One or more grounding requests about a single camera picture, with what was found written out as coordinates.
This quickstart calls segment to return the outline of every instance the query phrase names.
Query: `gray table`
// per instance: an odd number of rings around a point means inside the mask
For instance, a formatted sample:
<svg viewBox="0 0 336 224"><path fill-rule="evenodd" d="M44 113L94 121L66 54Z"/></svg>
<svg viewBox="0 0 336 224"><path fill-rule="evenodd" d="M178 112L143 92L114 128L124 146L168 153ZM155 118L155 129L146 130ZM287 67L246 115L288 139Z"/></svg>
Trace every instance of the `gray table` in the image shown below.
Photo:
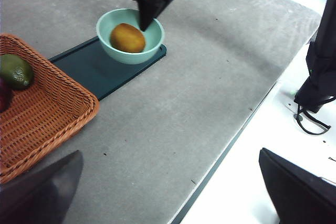
<svg viewBox="0 0 336 224"><path fill-rule="evenodd" d="M135 4L2 0L1 30L50 58L95 36L98 18L117 7ZM175 0L160 16L167 56L36 166L83 152L65 223L170 222L319 20L290 0Z"/></svg>

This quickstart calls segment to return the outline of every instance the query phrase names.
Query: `green avocado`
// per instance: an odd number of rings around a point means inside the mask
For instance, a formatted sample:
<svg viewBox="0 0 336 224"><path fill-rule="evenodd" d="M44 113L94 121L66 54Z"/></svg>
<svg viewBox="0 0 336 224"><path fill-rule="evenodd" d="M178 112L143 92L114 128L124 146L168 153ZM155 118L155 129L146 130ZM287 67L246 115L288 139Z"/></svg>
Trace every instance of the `green avocado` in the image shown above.
<svg viewBox="0 0 336 224"><path fill-rule="evenodd" d="M26 89L33 82L34 72L27 61L18 55L0 56L0 77L12 89Z"/></svg>

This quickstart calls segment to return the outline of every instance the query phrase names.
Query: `mint green bowl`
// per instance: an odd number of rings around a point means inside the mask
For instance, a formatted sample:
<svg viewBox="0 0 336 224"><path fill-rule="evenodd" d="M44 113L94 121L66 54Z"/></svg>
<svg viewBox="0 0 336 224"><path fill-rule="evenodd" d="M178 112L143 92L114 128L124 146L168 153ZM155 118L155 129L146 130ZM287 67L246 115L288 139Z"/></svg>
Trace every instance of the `mint green bowl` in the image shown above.
<svg viewBox="0 0 336 224"><path fill-rule="evenodd" d="M150 24L142 34L145 37L146 46L142 52L123 52L112 47L110 34L120 23L130 24L139 28L139 11L132 9L115 9L101 16L97 22L96 30L104 51L114 60L125 64L140 64L155 55L162 44L164 30L157 19Z"/></svg>

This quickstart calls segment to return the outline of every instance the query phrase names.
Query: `red fruit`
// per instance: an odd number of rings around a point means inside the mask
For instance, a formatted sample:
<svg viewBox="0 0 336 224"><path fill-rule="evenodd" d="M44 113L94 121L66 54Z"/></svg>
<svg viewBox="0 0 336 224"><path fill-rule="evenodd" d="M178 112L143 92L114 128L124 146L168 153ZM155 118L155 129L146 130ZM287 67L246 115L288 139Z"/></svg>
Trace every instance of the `red fruit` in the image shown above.
<svg viewBox="0 0 336 224"><path fill-rule="evenodd" d="M12 90L7 85L5 80L0 77L0 113L4 112L11 103Z"/></svg>

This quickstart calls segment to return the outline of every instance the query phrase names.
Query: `wicker basket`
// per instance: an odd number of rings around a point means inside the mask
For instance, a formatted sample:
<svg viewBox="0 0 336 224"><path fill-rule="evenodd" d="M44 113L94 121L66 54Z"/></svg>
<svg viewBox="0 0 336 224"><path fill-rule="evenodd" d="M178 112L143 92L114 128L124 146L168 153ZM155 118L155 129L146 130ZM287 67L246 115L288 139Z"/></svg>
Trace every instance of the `wicker basket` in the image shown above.
<svg viewBox="0 0 336 224"><path fill-rule="evenodd" d="M76 134L97 113L97 98L16 36L0 35L0 55L16 54L34 70L34 83L14 91L0 113L0 183L28 170Z"/></svg>

